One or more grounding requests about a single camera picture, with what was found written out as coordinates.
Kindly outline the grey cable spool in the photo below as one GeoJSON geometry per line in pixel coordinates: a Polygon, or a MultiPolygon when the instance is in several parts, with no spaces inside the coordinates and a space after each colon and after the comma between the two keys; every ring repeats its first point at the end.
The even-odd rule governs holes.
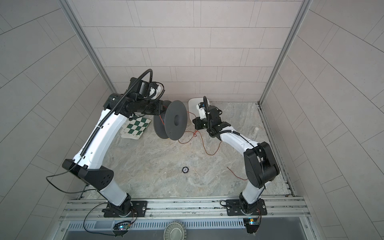
{"type": "Polygon", "coordinates": [[[179,140],[187,127],[188,113],[181,101],[163,101],[160,115],[154,116],[154,130],[161,139],[179,140]]]}

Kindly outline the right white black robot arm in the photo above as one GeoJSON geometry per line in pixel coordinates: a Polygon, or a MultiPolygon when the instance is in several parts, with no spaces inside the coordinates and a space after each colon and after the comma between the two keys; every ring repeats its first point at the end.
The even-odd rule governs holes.
{"type": "Polygon", "coordinates": [[[266,142],[257,143],[237,132],[221,120],[222,111],[208,103],[207,97],[197,105],[199,117],[193,120],[196,130],[206,129],[211,138],[229,144],[244,157],[247,185],[240,193],[239,205],[245,215],[264,214],[261,195],[266,185],[280,174],[272,148],[266,142]]]}

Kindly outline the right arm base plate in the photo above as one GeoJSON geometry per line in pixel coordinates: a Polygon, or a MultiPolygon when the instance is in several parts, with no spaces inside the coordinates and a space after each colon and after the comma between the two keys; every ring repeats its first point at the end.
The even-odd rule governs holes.
{"type": "Polygon", "coordinates": [[[259,199],[253,204],[239,199],[225,200],[225,207],[228,216],[266,216],[268,214],[263,199],[259,199]]]}

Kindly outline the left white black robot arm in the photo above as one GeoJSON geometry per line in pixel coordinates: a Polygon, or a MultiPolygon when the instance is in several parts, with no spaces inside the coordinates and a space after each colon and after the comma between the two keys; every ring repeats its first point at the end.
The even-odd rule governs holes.
{"type": "Polygon", "coordinates": [[[160,99],[165,89],[153,81],[148,69],[138,78],[131,78],[123,94],[111,94],[103,105],[100,119],[81,150],[64,160],[62,167],[94,187],[106,200],[105,217],[126,217],[133,213],[131,196],[114,179],[114,172],[103,166],[103,160],[118,130],[127,120],[158,116],[165,109],[160,99]]]}

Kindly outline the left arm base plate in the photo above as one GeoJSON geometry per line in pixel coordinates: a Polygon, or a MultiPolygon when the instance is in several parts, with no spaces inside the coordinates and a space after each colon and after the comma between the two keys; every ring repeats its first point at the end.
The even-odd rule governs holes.
{"type": "Polygon", "coordinates": [[[147,210],[147,201],[124,201],[120,206],[107,203],[102,210],[105,218],[144,217],[147,210]]]}

